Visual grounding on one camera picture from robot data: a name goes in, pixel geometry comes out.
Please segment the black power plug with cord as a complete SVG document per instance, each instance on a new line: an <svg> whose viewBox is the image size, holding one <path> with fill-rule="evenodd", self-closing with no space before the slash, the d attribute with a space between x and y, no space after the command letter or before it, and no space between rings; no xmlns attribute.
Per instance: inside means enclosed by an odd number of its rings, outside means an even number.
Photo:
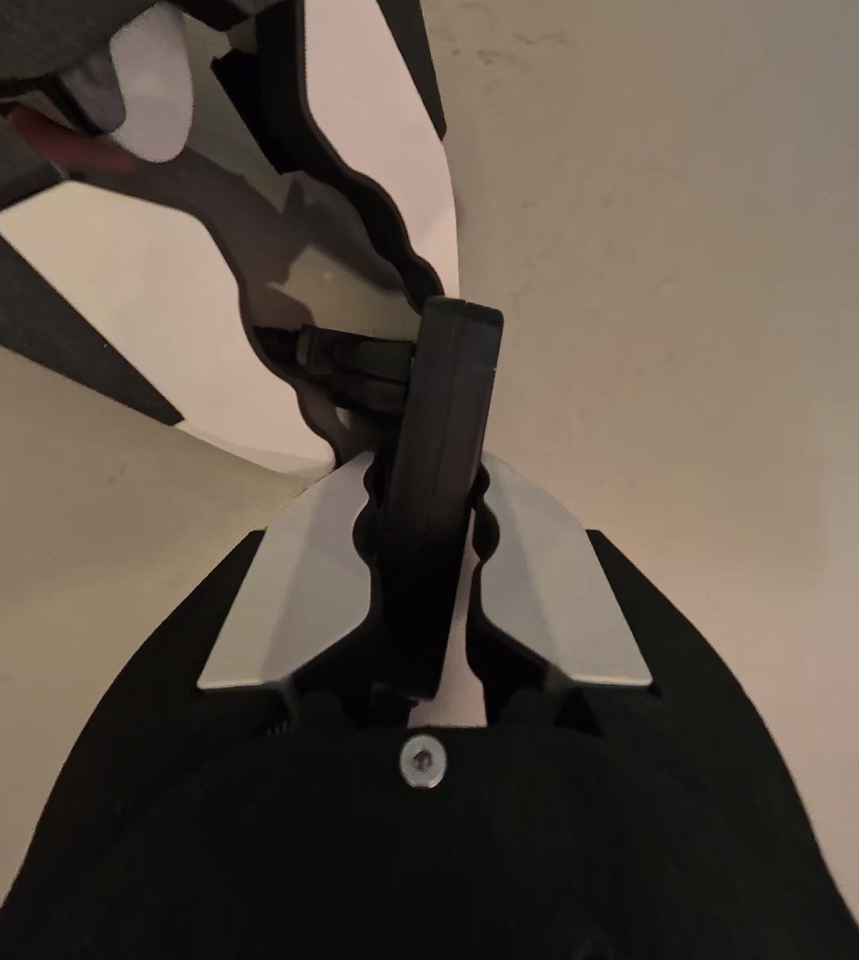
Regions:
<svg viewBox="0 0 859 960"><path fill-rule="evenodd" d="M320 391L334 406L379 418L405 412L414 342L381 339L315 325L258 326L255 342L296 382Z"/></svg>

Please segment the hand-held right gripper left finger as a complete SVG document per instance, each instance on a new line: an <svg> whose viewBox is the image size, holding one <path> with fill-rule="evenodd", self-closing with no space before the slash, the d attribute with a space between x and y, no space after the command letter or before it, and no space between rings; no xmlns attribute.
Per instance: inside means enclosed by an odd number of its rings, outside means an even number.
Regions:
<svg viewBox="0 0 859 960"><path fill-rule="evenodd" d="M203 691L290 681L367 617L371 575L354 542L369 502L361 453L297 496L266 528L197 679Z"/></svg>

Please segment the black power strip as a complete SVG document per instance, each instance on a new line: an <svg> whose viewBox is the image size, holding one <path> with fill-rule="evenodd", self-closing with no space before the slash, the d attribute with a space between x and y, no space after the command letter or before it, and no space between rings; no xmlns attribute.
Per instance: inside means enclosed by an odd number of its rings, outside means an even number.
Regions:
<svg viewBox="0 0 859 960"><path fill-rule="evenodd" d="M412 704L442 680L503 328L444 296L421 318L375 550L377 683Z"/></svg>

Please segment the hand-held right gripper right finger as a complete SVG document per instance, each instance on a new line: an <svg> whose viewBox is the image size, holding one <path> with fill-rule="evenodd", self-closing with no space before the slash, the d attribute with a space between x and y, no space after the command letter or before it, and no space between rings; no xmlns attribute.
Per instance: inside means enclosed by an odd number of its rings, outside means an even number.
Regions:
<svg viewBox="0 0 859 960"><path fill-rule="evenodd" d="M581 522L486 453L475 504L467 659L485 690L643 690L647 665Z"/></svg>

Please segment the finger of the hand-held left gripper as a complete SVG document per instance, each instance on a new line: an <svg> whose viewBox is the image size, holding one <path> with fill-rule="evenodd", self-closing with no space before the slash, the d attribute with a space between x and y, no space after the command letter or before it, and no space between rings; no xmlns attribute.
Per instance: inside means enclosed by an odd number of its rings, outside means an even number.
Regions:
<svg viewBox="0 0 859 960"><path fill-rule="evenodd" d="M279 174L338 192L412 303L460 295L446 118L417 1L269 2L210 69Z"/></svg>
<svg viewBox="0 0 859 960"><path fill-rule="evenodd" d="M0 209L0 239L173 409L184 435L271 472L330 472L359 427L295 359L312 324L282 293L306 242L243 176L206 159L133 180L67 178Z"/></svg>

